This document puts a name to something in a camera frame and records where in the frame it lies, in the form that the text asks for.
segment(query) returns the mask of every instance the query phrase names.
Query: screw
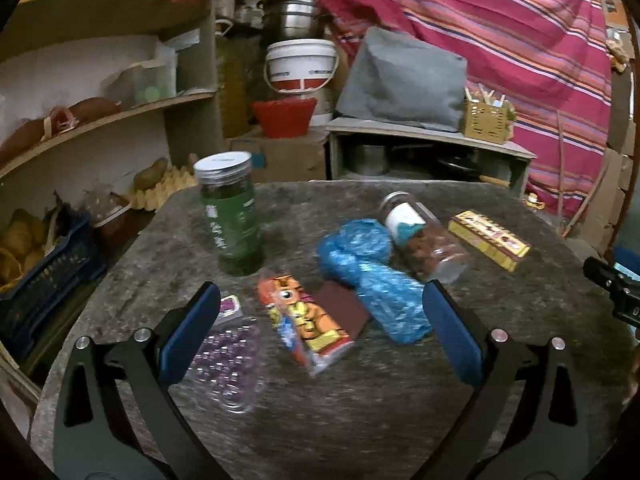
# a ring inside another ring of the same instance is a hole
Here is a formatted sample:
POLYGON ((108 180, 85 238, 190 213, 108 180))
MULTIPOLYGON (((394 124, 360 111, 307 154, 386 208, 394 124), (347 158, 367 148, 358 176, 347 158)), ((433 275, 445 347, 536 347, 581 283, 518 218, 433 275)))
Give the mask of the screw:
POLYGON ((139 343, 145 342, 150 337, 151 337, 150 328, 139 328, 136 330, 136 333, 133 335, 133 339, 135 339, 139 343))
POLYGON ((78 339, 76 339, 76 348, 78 350, 84 350, 89 346, 90 342, 91 340, 89 339, 89 337, 83 335, 82 337, 79 337, 78 339))
POLYGON ((555 337, 551 340, 551 346, 556 350, 564 350, 566 344, 564 342, 564 339, 562 339, 561 337, 555 337))
POLYGON ((509 334, 501 328, 495 328, 491 332, 491 337, 497 343, 504 343, 509 338, 509 334))

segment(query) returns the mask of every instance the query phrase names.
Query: blue crate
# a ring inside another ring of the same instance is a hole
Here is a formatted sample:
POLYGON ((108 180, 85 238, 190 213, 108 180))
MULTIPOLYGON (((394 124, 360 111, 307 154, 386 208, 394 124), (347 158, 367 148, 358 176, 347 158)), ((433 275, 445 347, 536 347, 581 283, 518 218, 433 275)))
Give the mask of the blue crate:
POLYGON ((106 264, 93 238, 89 215, 78 216, 68 235, 18 285, 0 295, 0 339, 16 360, 33 347, 42 321, 81 283, 106 264))

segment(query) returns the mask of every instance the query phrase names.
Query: gray fabric cover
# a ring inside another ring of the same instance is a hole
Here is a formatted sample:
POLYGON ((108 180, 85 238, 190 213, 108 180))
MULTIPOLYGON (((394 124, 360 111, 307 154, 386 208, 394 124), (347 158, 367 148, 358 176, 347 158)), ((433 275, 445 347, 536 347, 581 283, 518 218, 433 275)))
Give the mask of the gray fabric cover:
POLYGON ((336 105, 341 115, 431 130, 460 130, 466 59, 371 27, 336 105))

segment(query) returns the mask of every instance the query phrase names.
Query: gray stone surface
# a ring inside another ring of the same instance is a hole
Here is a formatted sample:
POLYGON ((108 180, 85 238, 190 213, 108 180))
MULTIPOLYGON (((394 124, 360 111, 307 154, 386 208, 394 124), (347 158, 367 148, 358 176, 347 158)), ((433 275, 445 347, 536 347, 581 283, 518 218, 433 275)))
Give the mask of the gray stone surface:
MULTIPOLYGON (((322 282, 315 248, 341 223, 374 216, 388 193, 414 193, 443 222, 473 208, 533 245, 508 273, 468 247, 470 268, 449 287, 489 326, 542 344, 552 335, 568 343, 582 377, 592 460, 603 452, 620 412, 630 335, 611 317, 604 293, 585 280, 578 260, 546 224, 505 190, 489 184, 318 182, 257 187, 267 267, 290 272, 308 291, 322 282)), ((264 388, 250 412, 224 412, 199 384, 184 380, 171 392, 207 449, 239 480, 407 479, 436 448, 471 390, 458 382, 433 335, 396 346, 371 321, 356 344, 316 378, 284 349, 260 310, 257 274, 232 278, 218 271, 197 190, 174 195, 104 279, 78 322, 44 387, 31 432, 32 446, 52 463, 58 389, 73 341, 126 339, 155 326, 183 305, 203 280, 236 294, 262 330, 264 388)), ((148 452, 158 456, 130 390, 122 395, 148 452)), ((494 433, 493 446, 505 425, 494 433)))

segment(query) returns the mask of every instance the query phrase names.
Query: blue plastic bag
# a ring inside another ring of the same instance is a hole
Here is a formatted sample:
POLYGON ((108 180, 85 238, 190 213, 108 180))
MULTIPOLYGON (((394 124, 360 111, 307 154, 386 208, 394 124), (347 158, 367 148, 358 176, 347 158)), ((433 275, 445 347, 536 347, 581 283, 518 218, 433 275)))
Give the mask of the blue plastic bag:
POLYGON ((376 220, 353 220, 318 246, 322 273, 354 286, 358 298, 396 343, 413 343, 431 331, 422 310, 424 284, 385 264, 391 238, 376 220))

